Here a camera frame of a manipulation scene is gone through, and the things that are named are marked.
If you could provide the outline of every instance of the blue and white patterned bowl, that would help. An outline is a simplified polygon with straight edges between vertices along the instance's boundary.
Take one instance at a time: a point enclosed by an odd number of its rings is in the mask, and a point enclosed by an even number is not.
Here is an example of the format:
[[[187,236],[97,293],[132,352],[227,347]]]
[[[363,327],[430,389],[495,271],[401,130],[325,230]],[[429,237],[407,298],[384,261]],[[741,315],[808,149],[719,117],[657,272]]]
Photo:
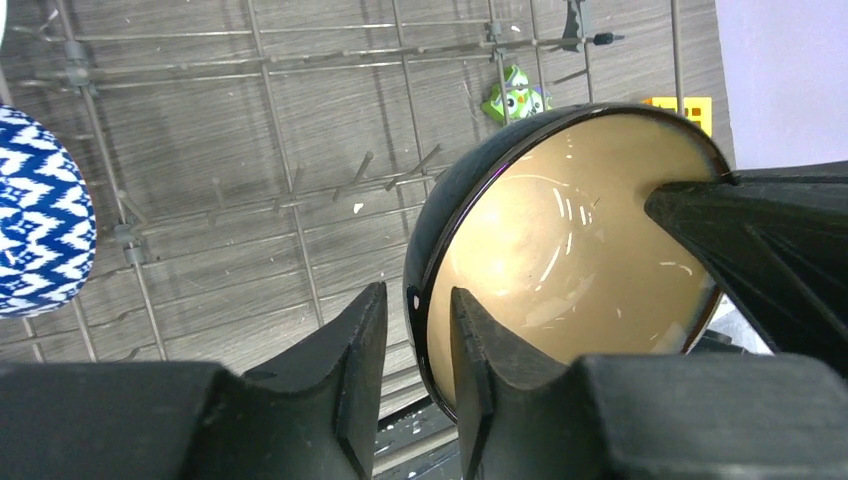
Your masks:
[[[68,151],[0,105],[0,318],[68,303],[91,271],[95,236],[91,197]]]

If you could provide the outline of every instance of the metal dish rack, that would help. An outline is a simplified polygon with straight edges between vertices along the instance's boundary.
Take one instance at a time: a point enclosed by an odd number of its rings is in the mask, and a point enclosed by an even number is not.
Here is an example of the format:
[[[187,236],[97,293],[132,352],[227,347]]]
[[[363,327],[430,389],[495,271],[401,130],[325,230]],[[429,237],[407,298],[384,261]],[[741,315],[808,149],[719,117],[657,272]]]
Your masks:
[[[681,99],[688,18],[702,60],[691,75],[731,151],[712,1],[683,15],[677,0],[585,2],[594,32],[627,39],[563,39],[561,0],[13,0],[0,93],[79,164],[99,242],[71,305],[0,324],[0,359],[241,372],[385,281],[381,414],[423,397],[405,246],[440,173],[499,128],[479,105],[493,84],[506,90],[505,65],[555,105]],[[562,49],[578,43],[582,53]],[[715,76],[710,62],[717,81],[701,79]]]

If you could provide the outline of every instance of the green toy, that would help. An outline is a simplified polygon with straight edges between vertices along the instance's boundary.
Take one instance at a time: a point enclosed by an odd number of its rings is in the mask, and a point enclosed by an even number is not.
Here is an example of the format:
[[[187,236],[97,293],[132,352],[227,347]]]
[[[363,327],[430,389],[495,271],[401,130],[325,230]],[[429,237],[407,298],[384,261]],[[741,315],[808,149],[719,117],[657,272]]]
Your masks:
[[[509,112],[509,118],[519,120],[535,115],[542,111],[542,89],[541,87],[519,88],[522,85],[529,85],[530,80],[527,75],[515,65],[504,69],[504,80],[507,87],[506,105]],[[545,110],[551,108],[551,94],[545,92]],[[483,112],[492,117],[496,122],[505,124],[503,102],[501,101],[500,85],[492,86],[492,94],[489,99],[483,102],[481,107]]]

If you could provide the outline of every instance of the yellow toy block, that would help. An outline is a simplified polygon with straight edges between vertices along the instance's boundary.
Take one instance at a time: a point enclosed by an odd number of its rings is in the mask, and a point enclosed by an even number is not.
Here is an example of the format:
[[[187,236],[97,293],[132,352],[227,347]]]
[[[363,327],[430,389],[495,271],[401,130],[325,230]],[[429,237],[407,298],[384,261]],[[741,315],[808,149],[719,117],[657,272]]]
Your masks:
[[[677,111],[676,97],[651,97],[643,103],[659,108]],[[713,99],[712,97],[685,97],[683,115],[689,121],[701,127],[709,136],[713,136]]]

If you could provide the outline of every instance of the white surface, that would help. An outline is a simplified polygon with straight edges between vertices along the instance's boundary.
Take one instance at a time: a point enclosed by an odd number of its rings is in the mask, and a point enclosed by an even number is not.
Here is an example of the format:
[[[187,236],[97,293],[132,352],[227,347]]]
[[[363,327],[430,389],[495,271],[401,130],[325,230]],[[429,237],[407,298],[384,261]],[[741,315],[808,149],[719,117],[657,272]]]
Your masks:
[[[848,1],[716,0],[738,168],[848,160]]]

